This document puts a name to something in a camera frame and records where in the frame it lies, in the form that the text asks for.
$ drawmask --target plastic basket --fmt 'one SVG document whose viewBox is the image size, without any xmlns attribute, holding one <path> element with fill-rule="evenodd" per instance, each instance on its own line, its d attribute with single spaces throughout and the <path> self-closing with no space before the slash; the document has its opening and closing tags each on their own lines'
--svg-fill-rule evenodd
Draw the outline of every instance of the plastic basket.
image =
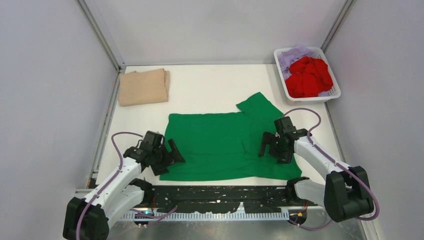
<svg viewBox="0 0 424 240">
<path fill-rule="evenodd" d="M 286 83 L 285 83 L 285 79 L 283 77 L 283 72 L 281 71 L 281 67 L 280 67 L 278 57 L 282 53 L 287 52 L 288 50 L 292 49 L 292 47 L 285 47 L 285 48 L 277 49 L 277 50 L 274 51 L 274 57 L 275 57 L 275 62 L 277 64 L 279 76 L 280 76 L 281 81 L 282 81 L 282 86 L 284 87 L 285 98 L 286 98 L 288 105 L 322 104 L 322 103 L 327 102 L 330 99 L 336 99 L 336 98 L 340 97 L 340 95 L 342 94 L 342 92 L 340 91 L 339 85 L 337 84 L 336 78 L 334 77 L 333 71 L 331 70 L 329 62 L 327 61 L 326 56 L 324 55 L 324 52 L 321 50 L 321 48 L 313 47 L 313 46 L 309 46 L 307 48 L 315 53 L 315 55 L 312 56 L 313 58 L 322 59 L 328 65 L 328 73 L 330 73 L 330 76 L 331 76 L 331 79 L 332 79 L 332 82 L 333 82 L 333 86 L 328 91 L 328 96 L 301 97 L 301 98 L 291 97 L 289 95 L 289 92 L 287 91 L 287 86 L 286 86 Z"/>
</svg>

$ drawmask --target clothing pile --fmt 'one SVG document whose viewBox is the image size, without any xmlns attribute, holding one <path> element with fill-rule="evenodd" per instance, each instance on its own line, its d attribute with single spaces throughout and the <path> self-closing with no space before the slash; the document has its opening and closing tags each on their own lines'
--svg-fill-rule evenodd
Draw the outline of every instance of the clothing pile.
<svg viewBox="0 0 424 240">
<path fill-rule="evenodd" d="M 170 72 L 163 68 L 120 76 L 119 105 L 122 107 L 168 102 Z"/>
<path fill-rule="evenodd" d="M 278 58 L 288 94 L 293 98 L 328 96 L 333 87 L 328 65 L 313 55 L 309 48 L 298 45 Z"/>
</svg>

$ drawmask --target green shirt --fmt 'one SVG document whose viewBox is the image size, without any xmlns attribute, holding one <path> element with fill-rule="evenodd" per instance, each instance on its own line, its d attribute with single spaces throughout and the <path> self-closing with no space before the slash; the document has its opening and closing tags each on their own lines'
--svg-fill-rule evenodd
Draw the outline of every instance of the green shirt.
<svg viewBox="0 0 424 240">
<path fill-rule="evenodd" d="M 258 92 L 237 104 L 240 112 L 170 114 L 165 139 L 173 139 L 185 163 L 160 175 L 168 181 L 215 181 L 261 177 L 290 180 L 302 171 L 293 158 L 277 164 L 268 155 L 258 157 L 263 132 L 274 133 L 274 121 L 283 113 Z"/>
</svg>

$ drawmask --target red cloth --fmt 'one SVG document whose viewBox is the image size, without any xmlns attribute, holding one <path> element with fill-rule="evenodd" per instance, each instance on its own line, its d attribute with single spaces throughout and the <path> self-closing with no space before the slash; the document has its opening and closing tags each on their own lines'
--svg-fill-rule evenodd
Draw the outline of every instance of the red cloth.
<svg viewBox="0 0 424 240">
<path fill-rule="evenodd" d="M 333 86 L 329 66 L 322 59 L 305 56 L 288 69 L 291 76 L 285 81 L 285 85 L 293 98 L 317 97 Z"/>
</svg>

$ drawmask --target white wall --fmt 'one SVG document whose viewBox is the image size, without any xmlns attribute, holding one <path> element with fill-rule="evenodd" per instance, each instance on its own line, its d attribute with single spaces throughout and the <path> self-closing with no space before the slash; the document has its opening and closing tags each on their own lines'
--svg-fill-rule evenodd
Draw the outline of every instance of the white wall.
<svg viewBox="0 0 424 240">
<path fill-rule="evenodd" d="M 364 167 L 381 239 L 423 239 L 424 1 L 357 1 L 326 56 L 328 106 L 347 161 Z"/>
<path fill-rule="evenodd" d="M 58 239 L 115 69 L 74 0 L 6 0 L 0 73 L 0 239 Z"/>
<path fill-rule="evenodd" d="M 92 0 L 126 65 L 273 63 L 320 47 L 344 0 Z"/>
</svg>

